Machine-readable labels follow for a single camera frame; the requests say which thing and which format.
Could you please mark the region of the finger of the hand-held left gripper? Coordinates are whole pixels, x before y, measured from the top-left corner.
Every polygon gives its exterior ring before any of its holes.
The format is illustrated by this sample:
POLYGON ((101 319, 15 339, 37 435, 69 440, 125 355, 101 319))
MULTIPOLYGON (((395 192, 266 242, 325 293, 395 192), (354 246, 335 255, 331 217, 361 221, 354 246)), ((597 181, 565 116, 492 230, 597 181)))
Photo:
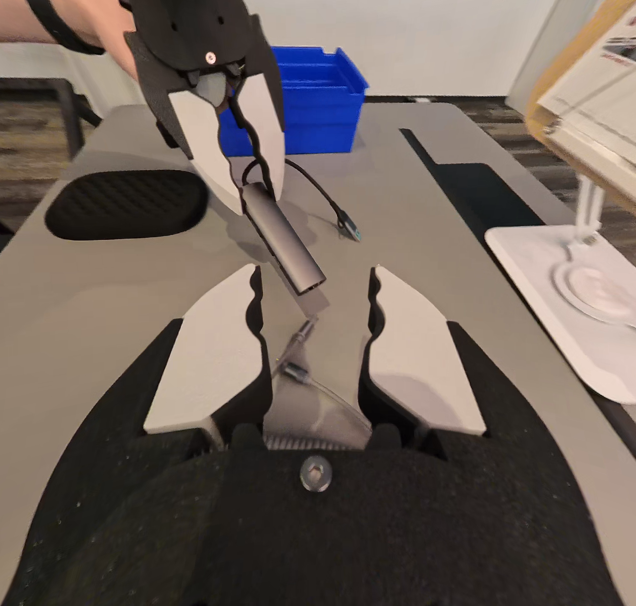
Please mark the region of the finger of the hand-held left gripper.
POLYGON ((279 201, 284 187, 285 143, 274 101, 263 74, 243 79, 230 98, 237 125, 248 133, 253 157, 270 195, 279 201))
POLYGON ((227 108, 227 87, 196 87, 168 94, 189 149, 189 160, 211 193, 229 210, 244 214, 242 192, 220 144, 219 112, 227 108))

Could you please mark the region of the black wrist rest pad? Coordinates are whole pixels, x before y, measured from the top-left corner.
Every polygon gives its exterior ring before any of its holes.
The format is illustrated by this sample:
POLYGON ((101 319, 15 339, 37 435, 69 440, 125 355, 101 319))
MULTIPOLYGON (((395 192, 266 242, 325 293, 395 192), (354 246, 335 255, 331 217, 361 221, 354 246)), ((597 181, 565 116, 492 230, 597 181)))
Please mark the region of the black wrist rest pad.
POLYGON ((194 173, 96 172, 69 182, 44 223, 53 236, 68 241, 160 238, 194 228, 208 200, 207 186, 194 173))

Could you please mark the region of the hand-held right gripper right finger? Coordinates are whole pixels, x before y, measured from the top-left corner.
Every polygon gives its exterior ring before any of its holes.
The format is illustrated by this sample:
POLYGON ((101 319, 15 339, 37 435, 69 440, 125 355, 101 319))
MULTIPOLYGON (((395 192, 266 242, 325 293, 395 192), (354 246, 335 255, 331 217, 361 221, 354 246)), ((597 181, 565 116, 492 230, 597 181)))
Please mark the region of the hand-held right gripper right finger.
POLYGON ((359 407, 373 427, 390 423, 402 441, 418 429, 482 436, 486 423, 447 318, 383 266, 371 268, 368 340, 359 407))

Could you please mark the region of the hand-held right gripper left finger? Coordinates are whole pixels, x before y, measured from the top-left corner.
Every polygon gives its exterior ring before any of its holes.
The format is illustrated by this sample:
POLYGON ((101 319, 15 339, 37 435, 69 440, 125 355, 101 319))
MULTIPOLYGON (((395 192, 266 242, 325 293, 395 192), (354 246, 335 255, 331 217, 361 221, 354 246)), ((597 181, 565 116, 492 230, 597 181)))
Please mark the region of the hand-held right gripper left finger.
POLYGON ((234 429, 263 429, 273 401, 261 269, 246 264, 179 320, 178 335, 144 421, 147 434, 201 429, 219 446, 234 429))

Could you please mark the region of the grey usb hub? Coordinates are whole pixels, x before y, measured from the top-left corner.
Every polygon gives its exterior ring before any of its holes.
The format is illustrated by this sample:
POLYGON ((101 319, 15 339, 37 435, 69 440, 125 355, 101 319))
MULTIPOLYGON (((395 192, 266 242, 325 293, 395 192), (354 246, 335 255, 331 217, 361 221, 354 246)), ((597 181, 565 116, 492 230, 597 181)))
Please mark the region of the grey usb hub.
POLYGON ((298 296, 313 291, 326 281, 286 216, 261 182, 241 190, 244 212, 298 296))

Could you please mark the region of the person's left hand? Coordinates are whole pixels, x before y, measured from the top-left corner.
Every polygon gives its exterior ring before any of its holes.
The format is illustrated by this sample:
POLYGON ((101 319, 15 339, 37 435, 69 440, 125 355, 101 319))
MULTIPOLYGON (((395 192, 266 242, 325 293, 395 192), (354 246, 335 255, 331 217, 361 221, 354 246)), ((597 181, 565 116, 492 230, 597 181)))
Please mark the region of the person's left hand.
POLYGON ((135 61, 124 35, 134 32, 131 13, 118 0, 50 0, 62 20, 85 42, 103 48, 134 80, 135 61))

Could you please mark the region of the black metal desk frame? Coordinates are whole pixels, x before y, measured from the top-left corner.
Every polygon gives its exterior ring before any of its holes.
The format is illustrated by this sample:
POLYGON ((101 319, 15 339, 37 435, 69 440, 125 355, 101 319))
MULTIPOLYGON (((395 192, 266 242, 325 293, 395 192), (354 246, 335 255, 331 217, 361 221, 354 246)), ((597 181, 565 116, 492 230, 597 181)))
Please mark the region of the black metal desk frame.
POLYGON ((54 77, 1 77, 1 102, 51 103, 60 115, 69 159, 85 145, 83 124, 96 128, 101 118, 84 95, 75 92, 68 79, 54 77))

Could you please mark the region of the printed instruction sheet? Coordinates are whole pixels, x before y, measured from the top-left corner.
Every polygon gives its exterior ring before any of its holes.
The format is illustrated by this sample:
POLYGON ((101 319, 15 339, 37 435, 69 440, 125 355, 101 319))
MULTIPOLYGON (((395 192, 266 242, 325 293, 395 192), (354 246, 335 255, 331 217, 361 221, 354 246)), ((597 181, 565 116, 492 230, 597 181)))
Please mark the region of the printed instruction sheet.
POLYGON ((539 99, 560 126, 635 164, 635 5, 539 99))

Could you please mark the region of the blue plastic bin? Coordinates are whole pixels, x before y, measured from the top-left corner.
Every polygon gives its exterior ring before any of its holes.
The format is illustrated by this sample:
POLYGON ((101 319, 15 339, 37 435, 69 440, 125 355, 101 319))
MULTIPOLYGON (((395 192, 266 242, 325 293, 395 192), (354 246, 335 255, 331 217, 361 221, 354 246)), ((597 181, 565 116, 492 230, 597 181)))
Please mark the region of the blue plastic bin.
POLYGON ((346 52, 272 48, 281 75, 286 156, 348 153, 368 83, 346 52))

